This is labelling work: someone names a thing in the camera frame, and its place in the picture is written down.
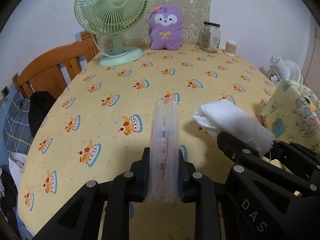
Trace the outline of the clear plastic zip bag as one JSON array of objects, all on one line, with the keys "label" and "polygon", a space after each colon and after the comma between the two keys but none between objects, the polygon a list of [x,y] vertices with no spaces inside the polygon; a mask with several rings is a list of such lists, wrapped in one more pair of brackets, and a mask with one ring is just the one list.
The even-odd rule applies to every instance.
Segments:
[{"label": "clear plastic zip bag", "polygon": [[156,102],[150,145],[148,202],[171,204],[178,198],[180,146],[179,103],[162,98]]}]

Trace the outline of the white cloth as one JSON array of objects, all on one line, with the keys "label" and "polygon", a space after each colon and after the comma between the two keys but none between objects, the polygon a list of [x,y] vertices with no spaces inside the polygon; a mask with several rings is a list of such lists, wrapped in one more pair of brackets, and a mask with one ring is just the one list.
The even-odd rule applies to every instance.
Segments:
[{"label": "white cloth", "polygon": [[272,148],[273,134],[227,99],[201,105],[193,118],[212,138],[226,132],[256,149],[260,157]]}]

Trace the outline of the cartoon fabric storage box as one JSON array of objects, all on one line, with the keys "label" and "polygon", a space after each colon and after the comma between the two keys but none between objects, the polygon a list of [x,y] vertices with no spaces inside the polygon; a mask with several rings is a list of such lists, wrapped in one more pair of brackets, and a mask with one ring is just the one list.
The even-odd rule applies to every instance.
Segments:
[{"label": "cartoon fabric storage box", "polygon": [[285,79],[263,107],[261,120],[275,139],[319,153],[319,99],[308,87]]}]

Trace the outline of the white standing fan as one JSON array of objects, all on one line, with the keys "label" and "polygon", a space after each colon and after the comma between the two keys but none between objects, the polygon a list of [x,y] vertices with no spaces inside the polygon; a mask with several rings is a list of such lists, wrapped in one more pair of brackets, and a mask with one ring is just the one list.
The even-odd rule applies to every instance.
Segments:
[{"label": "white standing fan", "polygon": [[279,85],[285,79],[303,84],[303,76],[299,66],[291,60],[283,60],[278,54],[273,54],[268,59],[272,73],[270,81]]}]

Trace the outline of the yellow patterned tablecloth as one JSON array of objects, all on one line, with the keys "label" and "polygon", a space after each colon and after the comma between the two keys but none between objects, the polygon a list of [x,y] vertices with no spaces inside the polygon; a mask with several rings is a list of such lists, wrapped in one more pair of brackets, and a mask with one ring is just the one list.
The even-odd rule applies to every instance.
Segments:
[{"label": "yellow patterned tablecloth", "polygon": [[18,214],[39,230],[89,180],[110,181],[141,158],[151,142],[158,100],[179,103],[180,145],[196,170],[224,183],[232,162],[193,118],[205,103],[227,99],[251,119],[275,86],[244,58],[184,44],[151,50],[115,67],[88,63],[57,98],[28,152]]}]

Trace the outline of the cotton swab container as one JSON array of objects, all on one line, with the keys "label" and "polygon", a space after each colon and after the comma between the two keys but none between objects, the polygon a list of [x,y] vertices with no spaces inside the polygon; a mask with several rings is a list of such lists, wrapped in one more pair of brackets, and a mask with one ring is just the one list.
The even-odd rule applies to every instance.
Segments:
[{"label": "cotton swab container", "polygon": [[228,56],[234,56],[236,54],[238,44],[234,41],[227,40],[224,53]]}]

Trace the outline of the plaid pillow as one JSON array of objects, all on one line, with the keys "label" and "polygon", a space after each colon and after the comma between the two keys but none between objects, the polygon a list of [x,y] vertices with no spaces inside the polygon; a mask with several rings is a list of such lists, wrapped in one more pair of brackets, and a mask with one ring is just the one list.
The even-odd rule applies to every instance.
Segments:
[{"label": "plaid pillow", "polygon": [[3,127],[4,147],[8,153],[27,155],[33,142],[29,126],[30,100],[20,92],[13,97]]}]

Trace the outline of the glass jar dark lid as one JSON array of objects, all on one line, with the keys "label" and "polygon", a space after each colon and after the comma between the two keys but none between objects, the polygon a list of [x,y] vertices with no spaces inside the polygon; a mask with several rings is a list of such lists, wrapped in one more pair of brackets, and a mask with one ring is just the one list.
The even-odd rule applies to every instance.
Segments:
[{"label": "glass jar dark lid", "polygon": [[220,24],[204,21],[199,38],[199,45],[203,51],[209,53],[218,52],[221,39]]}]

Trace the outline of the black garment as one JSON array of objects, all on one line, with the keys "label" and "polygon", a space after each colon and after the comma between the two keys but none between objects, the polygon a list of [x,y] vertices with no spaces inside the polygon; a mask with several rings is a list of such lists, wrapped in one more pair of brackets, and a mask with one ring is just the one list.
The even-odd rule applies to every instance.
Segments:
[{"label": "black garment", "polygon": [[55,102],[48,91],[36,91],[31,95],[28,121],[33,138]]}]

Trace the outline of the purple plush bunny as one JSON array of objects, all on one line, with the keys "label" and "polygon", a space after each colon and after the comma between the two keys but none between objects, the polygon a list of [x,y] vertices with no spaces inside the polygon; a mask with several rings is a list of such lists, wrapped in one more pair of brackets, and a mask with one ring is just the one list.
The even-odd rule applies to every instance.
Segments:
[{"label": "purple plush bunny", "polygon": [[183,19],[175,5],[156,7],[149,19],[152,50],[179,50],[183,40]]}]

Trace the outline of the olive cartoon board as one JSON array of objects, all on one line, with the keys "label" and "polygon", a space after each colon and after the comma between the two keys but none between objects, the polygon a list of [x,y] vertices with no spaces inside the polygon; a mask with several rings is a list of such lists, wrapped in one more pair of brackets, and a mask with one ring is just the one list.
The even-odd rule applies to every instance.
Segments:
[{"label": "olive cartoon board", "polygon": [[152,8],[162,5],[175,5],[178,7],[182,18],[183,44],[197,44],[200,30],[204,21],[209,21],[211,0],[150,0],[149,9],[144,18],[132,29],[122,34],[124,46],[135,46],[139,43],[151,43],[149,18]]}]

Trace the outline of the green desk fan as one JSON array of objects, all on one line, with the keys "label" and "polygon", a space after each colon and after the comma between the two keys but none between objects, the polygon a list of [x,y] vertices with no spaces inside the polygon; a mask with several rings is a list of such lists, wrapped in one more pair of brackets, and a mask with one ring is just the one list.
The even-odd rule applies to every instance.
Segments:
[{"label": "green desk fan", "polygon": [[97,46],[102,67],[112,67],[140,59],[138,47],[123,46],[123,32],[133,28],[144,17],[149,0],[75,0],[74,13],[79,24],[92,35],[112,37],[112,50]]}]

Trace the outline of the wall socket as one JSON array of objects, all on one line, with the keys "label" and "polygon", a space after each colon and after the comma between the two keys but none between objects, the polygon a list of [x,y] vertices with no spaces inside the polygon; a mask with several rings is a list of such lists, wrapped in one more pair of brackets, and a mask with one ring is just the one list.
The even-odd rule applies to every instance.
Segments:
[{"label": "wall socket", "polygon": [[3,98],[6,98],[9,95],[10,91],[7,86],[5,86],[2,90]]}]

